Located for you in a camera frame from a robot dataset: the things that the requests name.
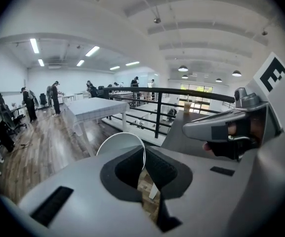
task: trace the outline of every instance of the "metal handrail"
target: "metal handrail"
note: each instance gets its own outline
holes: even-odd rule
[[[148,121],[151,123],[155,123],[156,124],[156,129],[151,129],[149,127],[146,126],[142,126],[133,122],[129,122],[126,121],[127,123],[130,123],[132,125],[136,125],[138,127],[144,128],[146,130],[150,130],[150,131],[154,131],[155,132],[155,138],[159,137],[159,134],[164,134],[167,135],[164,132],[159,131],[160,125],[163,126],[167,126],[170,127],[170,125],[164,124],[162,122],[160,122],[160,117],[161,116],[166,116],[169,118],[175,118],[174,115],[170,115],[170,114],[165,114],[165,113],[161,113],[161,106],[162,105],[167,105],[167,106],[173,106],[173,107],[183,107],[182,105],[176,105],[176,104],[171,104],[171,103],[163,103],[162,102],[162,96],[163,94],[167,95],[167,94],[174,94],[174,95],[185,95],[185,96],[195,96],[195,97],[201,97],[201,98],[207,98],[207,99],[212,99],[212,100],[218,100],[218,101],[222,101],[223,103],[234,103],[235,99],[234,97],[230,97],[230,96],[225,96],[225,95],[220,95],[220,94],[215,94],[215,93],[210,93],[210,92],[202,92],[202,91],[195,91],[195,90],[182,90],[182,89],[171,89],[171,88],[142,88],[142,87],[122,87],[122,88],[104,88],[104,98],[106,99],[117,99],[117,100],[130,100],[132,103],[137,103],[137,102],[143,102],[143,103],[153,103],[153,104],[157,104],[157,111],[149,111],[149,110],[144,110],[144,109],[139,109],[136,107],[130,107],[130,109],[133,110],[138,110],[138,111],[142,111],[142,112],[147,112],[147,113],[151,113],[151,114],[156,114],[157,115],[157,120],[153,121],[153,120],[149,120],[146,118],[139,118],[137,116],[134,115],[130,115],[130,114],[126,114],[129,117],[133,117],[133,118],[137,118],[140,120],[144,120],[144,121]],[[144,100],[144,99],[136,99],[134,96],[133,98],[123,98],[120,97],[121,94],[116,94],[114,96],[110,96],[109,92],[110,91],[129,91],[128,94],[136,94],[136,92],[151,92],[151,93],[157,93],[158,95],[158,100],[157,101],[150,101],[150,100]],[[192,103],[199,103],[199,104],[205,104],[205,105],[210,105],[210,102],[204,102],[204,101],[197,101],[195,100]],[[203,109],[203,108],[196,108],[196,107],[191,107],[191,109],[193,110],[199,110],[199,111],[204,111],[204,112],[210,112],[210,113],[219,113],[217,111],[214,110],[209,110],[209,109]],[[116,117],[116,116],[110,116],[114,117],[116,119],[122,120],[122,118]]]

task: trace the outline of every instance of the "white tablecloth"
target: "white tablecloth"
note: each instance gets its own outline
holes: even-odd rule
[[[65,115],[69,126],[78,135],[82,135],[79,126],[86,120],[101,119],[114,114],[129,111],[129,104],[104,98],[87,98],[64,103]]]

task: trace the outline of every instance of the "fluorescent light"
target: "fluorescent light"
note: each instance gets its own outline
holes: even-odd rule
[[[44,67],[43,60],[39,59],[38,61],[39,61],[40,66]]]
[[[115,70],[115,69],[119,69],[120,66],[116,66],[116,67],[113,67],[113,68],[110,68],[110,70]]]
[[[89,57],[99,49],[99,46],[93,47],[85,56]]]
[[[33,47],[34,53],[39,53],[36,39],[30,39],[30,43]]]
[[[82,64],[84,63],[84,60],[80,60],[79,63],[77,63],[77,66],[82,66]]]
[[[135,62],[127,63],[126,66],[131,66],[131,65],[135,65],[139,63],[140,63],[139,61],[135,61]]]
[[[242,76],[239,70],[234,70],[233,73],[232,73],[232,75],[233,75],[234,77],[241,77],[241,76]]]

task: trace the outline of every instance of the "black shirt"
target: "black shirt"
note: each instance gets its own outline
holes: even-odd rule
[[[134,83],[137,83],[137,80],[132,80],[131,81],[131,87],[138,87],[137,84],[134,84]]]

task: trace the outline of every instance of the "black pants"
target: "black pants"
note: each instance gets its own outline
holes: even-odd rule
[[[0,143],[4,145],[9,152],[13,151],[14,142],[7,134],[6,126],[4,121],[0,123]]]
[[[34,101],[31,100],[31,102],[29,104],[26,104],[26,107],[27,107],[29,118],[30,118],[30,122],[33,120],[36,120],[37,116],[36,116]]]
[[[58,99],[54,99],[53,100],[53,106],[54,106],[54,110],[56,114],[60,114],[60,106],[59,106],[59,100]]]

